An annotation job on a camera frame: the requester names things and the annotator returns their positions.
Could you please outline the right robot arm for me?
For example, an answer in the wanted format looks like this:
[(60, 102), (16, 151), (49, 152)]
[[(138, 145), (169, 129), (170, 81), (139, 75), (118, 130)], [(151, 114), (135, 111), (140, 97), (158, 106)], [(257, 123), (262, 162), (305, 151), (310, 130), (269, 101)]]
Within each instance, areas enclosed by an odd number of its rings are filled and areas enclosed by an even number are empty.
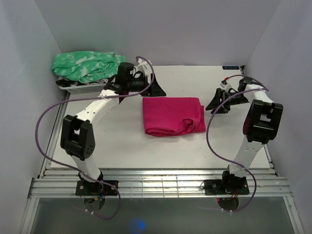
[(248, 169), (260, 149), (274, 140), (278, 132), (283, 105), (272, 101), (266, 94), (268, 88), (258, 80), (245, 75), (241, 78), (236, 90), (228, 83), (230, 78), (224, 78), (206, 107), (215, 116), (228, 113), (231, 106), (250, 104), (243, 123), (243, 141), (238, 153), (234, 160), (228, 160), (229, 165), (221, 179), (204, 182), (206, 195), (249, 194), (246, 180)]

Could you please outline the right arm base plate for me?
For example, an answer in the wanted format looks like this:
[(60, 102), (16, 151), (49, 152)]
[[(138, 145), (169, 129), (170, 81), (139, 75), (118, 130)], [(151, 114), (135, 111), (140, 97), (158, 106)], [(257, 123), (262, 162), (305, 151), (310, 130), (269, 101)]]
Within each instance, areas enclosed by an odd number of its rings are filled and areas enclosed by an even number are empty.
[(248, 195), (250, 193), (247, 183), (244, 183), (242, 189), (226, 189), (221, 179), (204, 180), (199, 188), (205, 195)]

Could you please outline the pink trousers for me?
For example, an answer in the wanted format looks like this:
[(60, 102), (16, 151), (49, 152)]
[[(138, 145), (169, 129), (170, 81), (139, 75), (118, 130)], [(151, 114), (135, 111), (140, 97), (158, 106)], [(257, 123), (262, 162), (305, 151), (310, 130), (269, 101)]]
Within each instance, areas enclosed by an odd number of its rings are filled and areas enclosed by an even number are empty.
[(204, 106), (197, 97), (144, 97), (144, 132), (154, 137), (175, 137), (206, 131)]

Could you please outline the black white clothes in basket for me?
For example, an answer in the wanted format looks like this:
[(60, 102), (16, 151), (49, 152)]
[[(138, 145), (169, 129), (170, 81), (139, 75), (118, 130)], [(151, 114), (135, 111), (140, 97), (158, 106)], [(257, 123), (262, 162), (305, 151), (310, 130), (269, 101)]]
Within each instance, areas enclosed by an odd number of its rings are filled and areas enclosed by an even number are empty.
[(110, 78), (99, 79), (89, 83), (81, 83), (80, 81), (72, 81), (67, 78), (59, 77), (56, 81), (56, 85), (60, 87), (72, 87), (72, 86), (83, 86), (83, 85), (106, 85), (109, 81), (115, 81), (116, 75)]

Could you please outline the aluminium front rail frame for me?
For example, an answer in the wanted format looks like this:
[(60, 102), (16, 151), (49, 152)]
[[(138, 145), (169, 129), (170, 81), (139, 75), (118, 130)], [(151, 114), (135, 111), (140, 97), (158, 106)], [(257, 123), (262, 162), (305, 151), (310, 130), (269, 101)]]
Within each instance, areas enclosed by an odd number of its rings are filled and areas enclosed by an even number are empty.
[(275, 171), (267, 146), (250, 166), (250, 193), (239, 196), (239, 212), (223, 211), (216, 195), (199, 188), (220, 179), (235, 158), (248, 104), (216, 116), (208, 135), (153, 137), (144, 133), (141, 96), (124, 99), (95, 126), (93, 154), (120, 194), (106, 197), (100, 217), (91, 214), (75, 195), (74, 161), (60, 147), (63, 117), (88, 106), (91, 96), (70, 95), (59, 109), (47, 154), (62, 165), (45, 160), (32, 180), (23, 234), (304, 233), (290, 184)]

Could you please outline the green white patterned garment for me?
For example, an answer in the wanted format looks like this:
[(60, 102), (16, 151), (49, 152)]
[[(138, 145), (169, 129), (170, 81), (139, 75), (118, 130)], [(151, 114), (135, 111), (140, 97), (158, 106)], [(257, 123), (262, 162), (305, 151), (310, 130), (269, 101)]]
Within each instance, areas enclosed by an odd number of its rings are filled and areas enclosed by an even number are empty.
[(51, 70), (57, 76), (85, 84), (117, 74), (118, 66), (125, 61), (125, 56), (115, 52), (77, 51), (58, 54)]

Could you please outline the blue table label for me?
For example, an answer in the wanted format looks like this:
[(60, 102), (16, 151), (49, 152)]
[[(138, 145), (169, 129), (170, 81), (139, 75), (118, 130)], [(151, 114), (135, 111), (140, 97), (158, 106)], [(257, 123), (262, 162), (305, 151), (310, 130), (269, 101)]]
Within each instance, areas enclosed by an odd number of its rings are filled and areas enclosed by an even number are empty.
[(222, 66), (223, 70), (239, 70), (239, 66)]

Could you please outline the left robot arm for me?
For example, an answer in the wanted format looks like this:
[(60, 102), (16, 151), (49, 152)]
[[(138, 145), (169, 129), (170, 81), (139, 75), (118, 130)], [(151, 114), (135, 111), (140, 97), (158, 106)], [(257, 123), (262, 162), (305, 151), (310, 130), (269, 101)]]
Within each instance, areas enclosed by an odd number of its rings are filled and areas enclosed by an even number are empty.
[(122, 62), (97, 100), (76, 115), (63, 119), (60, 146), (74, 160), (83, 187), (93, 195), (104, 190), (103, 174), (93, 157), (96, 146), (93, 127), (130, 93), (143, 97), (166, 96), (156, 81), (151, 63), (142, 58), (138, 58), (137, 63)]

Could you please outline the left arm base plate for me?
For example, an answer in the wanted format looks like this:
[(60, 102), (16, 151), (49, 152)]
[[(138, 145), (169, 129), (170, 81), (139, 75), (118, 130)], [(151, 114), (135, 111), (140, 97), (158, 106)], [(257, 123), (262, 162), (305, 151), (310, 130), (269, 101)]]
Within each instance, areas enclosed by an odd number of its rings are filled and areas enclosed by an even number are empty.
[(81, 181), (77, 182), (75, 195), (78, 196), (115, 196), (117, 192), (111, 186), (99, 184), (97, 182)]

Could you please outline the white plastic basket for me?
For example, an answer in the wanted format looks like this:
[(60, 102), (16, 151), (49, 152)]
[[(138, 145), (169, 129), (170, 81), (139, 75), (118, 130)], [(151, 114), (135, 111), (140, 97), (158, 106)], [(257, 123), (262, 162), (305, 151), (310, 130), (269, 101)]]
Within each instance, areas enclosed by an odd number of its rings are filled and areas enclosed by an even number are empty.
[(105, 85), (107, 84), (107, 80), (104, 79), (101, 82), (92, 82), (92, 83), (79, 83), (79, 82), (71, 82), (65, 79), (59, 79), (56, 81), (56, 85), (59, 89), (69, 92), (70, 94), (85, 94), (85, 93), (93, 93), (100, 92)]

